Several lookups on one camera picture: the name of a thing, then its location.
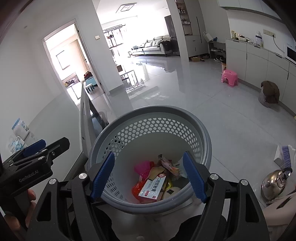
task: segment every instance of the basket rim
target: basket rim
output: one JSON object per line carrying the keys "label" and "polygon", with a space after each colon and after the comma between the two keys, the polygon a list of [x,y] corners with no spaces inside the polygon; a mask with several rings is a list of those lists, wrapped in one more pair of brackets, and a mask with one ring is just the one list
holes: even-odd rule
{"label": "basket rim", "polygon": [[[128,121],[131,118],[137,117],[139,115],[147,114],[147,113],[169,113],[174,114],[177,116],[182,117],[186,121],[188,121],[190,124],[193,125],[193,127],[197,130],[202,146],[203,146],[203,152],[202,152],[202,158],[201,158],[201,164],[204,164],[207,169],[210,168],[211,158],[212,158],[212,144],[210,135],[204,126],[204,124],[192,113],[190,113],[187,110],[184,110],[179,107],[173,107],[173,106],[165,106],[165,105],[151,105],[146,107],[141,107],[135,110],[132,110],[116,120],[114,120],[112,123],[110,123],[97,137],[95,140],[90,154],[89,154],[89,160],[86,165],[87,170],[90,169],[90,167],[96,163],[97,155],[99,152],[99,149],[104,142],[104,140],[107,138],[107,136],[120,124],[124,123],[125,121]],[[154,203],[148,203],[148,204],[134,204],[129,203],[120,199],[117,199],[113,197],[112,195],[108,194],[105,190],[102,193],[101,198],[111,206],[120,209],[127,213],[132,214],[156,214],[156,213],[162,213],[168,210],[171,210],[183,202],[187,201],[189,198],[194,195],[194,191],[191,187],[190,182],[182,188],[178,195],[174,195],[171,198],[160,200],[158,202]]]}

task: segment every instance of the pink plastic item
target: pink plastic item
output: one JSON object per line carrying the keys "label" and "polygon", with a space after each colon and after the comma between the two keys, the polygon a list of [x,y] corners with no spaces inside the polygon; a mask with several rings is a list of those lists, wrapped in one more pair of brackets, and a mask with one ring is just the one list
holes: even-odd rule
{"label": "pink plastic item", "polygon": [[232,71],[232,70],[224,70],[223,74],[222,74],[222,79],[221,82],[225,82],[225,79],[228,80],[228,86],[230,87],[234,87],[235,83],[236,85],[238,85],[238,78],[237,78],[237,73]]}
{"label": "pink plastic item", "polygon": [[143,180],[146,180],[149,176],[150,168],[150,161],[144,161],[138,165],[135,165],[134,168],[136,173],[143,177]]}

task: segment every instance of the electrical outlet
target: electrical outlet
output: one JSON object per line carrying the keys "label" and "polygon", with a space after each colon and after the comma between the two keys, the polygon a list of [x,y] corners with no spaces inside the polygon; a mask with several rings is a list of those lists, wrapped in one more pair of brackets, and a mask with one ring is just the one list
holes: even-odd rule
{"label": "electrical outlet", "polygon": [[263,29],[263,33],[266,34],[266,35],[269,35],[269,36],[271,36],[271,37],[272,37],[272,35],[273,35],[274,38],[276,38],[276,35],[275,35],[273,32],[270,32],[270,31],[268,31],[268,30]]}

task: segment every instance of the stainless steel kettle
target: stainless steel kettle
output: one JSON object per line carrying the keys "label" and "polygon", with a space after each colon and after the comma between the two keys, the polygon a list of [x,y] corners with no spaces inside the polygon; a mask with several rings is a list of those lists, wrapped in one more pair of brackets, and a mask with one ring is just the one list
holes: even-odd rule
{"label": "stainless steel kettle", "polygon": [[261,184],[261,195],[266,201],[271,201],[282,193],[287,182],[286,171],[292,172],[292,168],[287,167],[283,170],[276,170],[264,178]]}

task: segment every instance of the ceiling light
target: ceiling light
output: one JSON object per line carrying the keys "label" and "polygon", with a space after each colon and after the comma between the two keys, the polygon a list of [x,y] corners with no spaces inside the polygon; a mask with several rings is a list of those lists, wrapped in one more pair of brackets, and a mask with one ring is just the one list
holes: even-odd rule
{"label": "ceiling light", "polygon": [[126,12],[129,11],[133,6],[135,6],[137,3],[129,3],[129,4],[123,4],[121,5],[118,10],[116,11],[116,13],[119,12]]}

